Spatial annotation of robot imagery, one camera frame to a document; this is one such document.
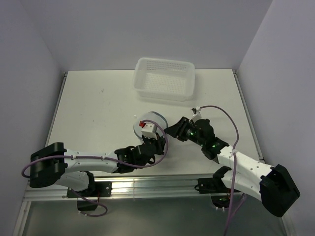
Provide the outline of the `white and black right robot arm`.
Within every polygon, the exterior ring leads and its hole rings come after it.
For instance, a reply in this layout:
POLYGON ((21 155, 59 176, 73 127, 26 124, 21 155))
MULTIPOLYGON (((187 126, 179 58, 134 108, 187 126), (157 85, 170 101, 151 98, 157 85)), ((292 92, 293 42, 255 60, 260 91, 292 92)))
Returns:
POLYGON ((182 117, 166 128, 165 133, 182 142, 194 142, 201 146, 209 160, 221 165, 212 177, 198 179, 195 189, 201 194, 226 193, 234 189, 258 199, 276 217, 282 217, 300 197, 300 191, 284 166, 273 167, 233 150, 231 145, 215 136, 208 119, 193 122, 182 117))

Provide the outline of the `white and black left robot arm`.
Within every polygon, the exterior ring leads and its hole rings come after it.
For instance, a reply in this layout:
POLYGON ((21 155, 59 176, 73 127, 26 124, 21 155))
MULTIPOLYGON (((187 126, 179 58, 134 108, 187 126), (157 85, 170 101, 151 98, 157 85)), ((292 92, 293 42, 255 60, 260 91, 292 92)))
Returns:
POLYGON ((148 168, 159 163, 156 156, 166 156, 168 140, 165 137, 146 138, 138 146, 117 149, 109 154, 82 154, 56 142, 31 155, 27 166, 31 188, 61 185, 91 196, 96 190, 94 172, 126 174, 136 169, 148 168))

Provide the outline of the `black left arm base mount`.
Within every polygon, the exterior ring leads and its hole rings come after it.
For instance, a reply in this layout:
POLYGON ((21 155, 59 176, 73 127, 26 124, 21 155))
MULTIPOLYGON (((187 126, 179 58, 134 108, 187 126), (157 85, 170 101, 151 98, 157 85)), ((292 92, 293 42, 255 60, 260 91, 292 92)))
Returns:
POLYGON ((112 191, 111 181, 98 181, 94 188, 77 192, 82 197, 110 197, 112 191))

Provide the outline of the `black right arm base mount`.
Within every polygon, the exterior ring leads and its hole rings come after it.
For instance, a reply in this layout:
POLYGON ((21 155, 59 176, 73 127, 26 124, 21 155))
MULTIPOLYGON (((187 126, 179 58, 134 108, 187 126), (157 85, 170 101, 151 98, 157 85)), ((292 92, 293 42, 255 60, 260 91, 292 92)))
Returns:
POLYGON ((199 178, 194 189, 199 194, 227 194, 231 192, 231 189, 226 187, 222 178, 219 177, 199 178))

